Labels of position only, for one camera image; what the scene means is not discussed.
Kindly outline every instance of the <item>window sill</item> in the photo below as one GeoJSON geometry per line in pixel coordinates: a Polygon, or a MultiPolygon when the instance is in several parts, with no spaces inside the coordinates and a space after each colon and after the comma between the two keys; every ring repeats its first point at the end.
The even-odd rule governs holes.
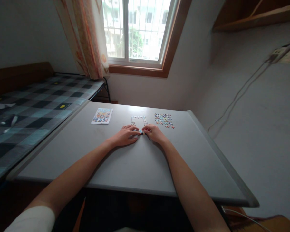
{"type": "Polygon", "coordinates": [[[110,64],[110,73],[167,78],[169,69],[145,68],[110,64]]]}

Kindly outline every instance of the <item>wooden headboard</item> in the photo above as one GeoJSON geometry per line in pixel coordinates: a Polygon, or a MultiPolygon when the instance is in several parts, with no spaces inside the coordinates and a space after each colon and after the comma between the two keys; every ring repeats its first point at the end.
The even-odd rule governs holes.
{"type": "Polygon", "coordinates": [[[50,63],[34,63],[0,69],[0,95],[54,75],[50,63]]]}

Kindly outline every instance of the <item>puzzle reference card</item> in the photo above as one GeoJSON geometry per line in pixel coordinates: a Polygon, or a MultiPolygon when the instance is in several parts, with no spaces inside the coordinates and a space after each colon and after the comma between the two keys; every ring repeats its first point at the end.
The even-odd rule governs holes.
{"type": "Polygon", "coordinates": [[[113,109],[99,108],[91,124],[109,124],[113,109]]]}

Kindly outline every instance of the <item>loose puzzle pieces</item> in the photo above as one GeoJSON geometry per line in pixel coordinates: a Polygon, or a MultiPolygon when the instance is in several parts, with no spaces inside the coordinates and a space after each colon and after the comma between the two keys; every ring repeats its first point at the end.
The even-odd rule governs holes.
{"type": "Polygon", "coordinates": [[[165,125],[166,128],[175,128],[170,114],[155,114],[155,121],[156,124],[165,125]]]}

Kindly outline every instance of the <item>wall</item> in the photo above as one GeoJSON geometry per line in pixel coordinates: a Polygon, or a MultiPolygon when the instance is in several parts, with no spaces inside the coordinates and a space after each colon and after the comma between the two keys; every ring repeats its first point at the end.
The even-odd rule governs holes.
{"type": "MultiPolygon", "coordinates": [[[[120,104],[182,110],[187,94],[209,65],[214,47],[210,30],[223,2],[192,1],[167,79],[111,74],[111,98],[120,104]]],[[[7,3],[14,10],[8,20],[0,20],[0,48],[3,49],[0,55],[5,56],[0,59],[0,67],[47,60],[56,72],[77,73],[53,1],[9,0],[7,3]],[[6,35],[2,28],[11,23],[14,25],[9,26],[6,35]],[[15,38],[16,31],[22,36],[11,39],[15,38]],[[5,48],[2,39],[9,42],[9,48],[17,47],[17,52],[5,48]],[[29,44],[36,49],[27,49],[29,44]],[[7,62],[8,57],[18,61],[7,62]]]]}
{"type": "Polygon", "coordinates": [[[223,0],[193,0],[167,79],[111,74],[112,99],[120,104],[183,110],[188,93],[209,66],[210,30],[223,0]]]}
{"type": "Polygon", "coordinates": [[[0,68],[47,61],[11,1],[0,1],[0,68]]]}
{"type": "MultiPolygon", "coordinates": [[[[267,56],[289,41],[290,23],[228,34],[186,108],[207,130],[267,56]]],[[[211,128],[212,137],[225,119],[211,128]]],[[[260,202],[246,213],[290,219],[290,66],[270,66],[214,140],[260,202]]]]}

